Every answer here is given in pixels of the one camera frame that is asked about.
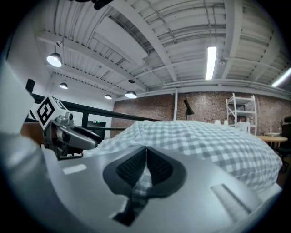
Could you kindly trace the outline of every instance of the chair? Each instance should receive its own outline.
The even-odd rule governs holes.
[[[284,158],[291,156],[291,116],[285,117],[284,122],[287,124],[282,125],[282,137],[287,137],[288,141],[281,142],[280,147],[277,148],[277,152],[281,154],[282,163],[285,167],[282,173],[285,173],[289,166],[289,163],[284,161]]]
[[[239,122],[236,124],[236,128],[241,129],[244,132],[251,133],[251,124],[249,122]]]

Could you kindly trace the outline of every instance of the white ceiling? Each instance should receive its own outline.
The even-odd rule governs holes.
[[[130,63],[98,40],[95,30],[105,17],[148,53],[144,65]],[[52,81],[66,76],[82,82],[80,88],[86,84],[115,98],[129,90],[158,94],[170,83],[204,85],[206,50],[212,45],[218,48],[213,81],[220,88],[229,86],[227,81],[265,88],[290,67],[276,27],[251,0],[115,0],[98,11],[92,2],[48,0],[42,20],[43,30],[35,32],[42,56],[56,51],[63,59],[61,69],[46,64]],[[221,57],[226,64],[219,63]],[[280,88],[291,91],[291,79]]]

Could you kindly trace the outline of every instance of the black desk lamp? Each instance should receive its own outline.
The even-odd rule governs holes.
[[[194,111],[192,110],[192,108],[190,107],[190,105],[189,105],[189,103],[188,103],[188,101],[187,100],[184,100],[184,103],[185,103],[185,105],[186,105],[186,108],[187,108],[187,110],[186,110],[186,121],[187,121],[187,117],[188,117],[188,115],[193,115],[194,114]]]

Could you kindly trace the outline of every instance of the gingham fabric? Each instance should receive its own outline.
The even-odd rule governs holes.
[[[255,192],[272,186],[282,162],[261,139],[239,129],[197,121],[135,122],[112,139],[103,141],[86,156],[117,152],[129,147],[153,146],[210,159]],[[145,169],[133,190],[136,211],[146,200],[151,175]]]

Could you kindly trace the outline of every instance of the brick wall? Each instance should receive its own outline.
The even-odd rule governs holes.
[[[236,96],[250,98],[251,94],[236,93]],[[214,122],[226,119],[226,99],[232,97],[231,92],[192,92],[178,94],[177,120],[185,120],[186,106],[184,99],[187,99],[195,115],[188,116],[188,120],[202,122]],[[255,95],[258,128],[257,134],[269,132],[272,126],[273,132],[278,132],[280,120],[291,115],[291,101],[274,97]],[[175,95],[149,96],[135,100],[118,101],[114,105],[116,112],[126,113],[135,116],[149,117],[164,121],[171,121],[174,115]],[[112,127],[128,127],[133,121],[112,119]],[[111,137],[119,132],[111,132]]]
[[[133,116],[147,117],[162,121],[172,121],[174,116],[175,95],[149,96],[115,102],[113,111]],[[127,128],[135,121],[113,118],[111,127]],[[120,131],[111,131],[114,137]]]

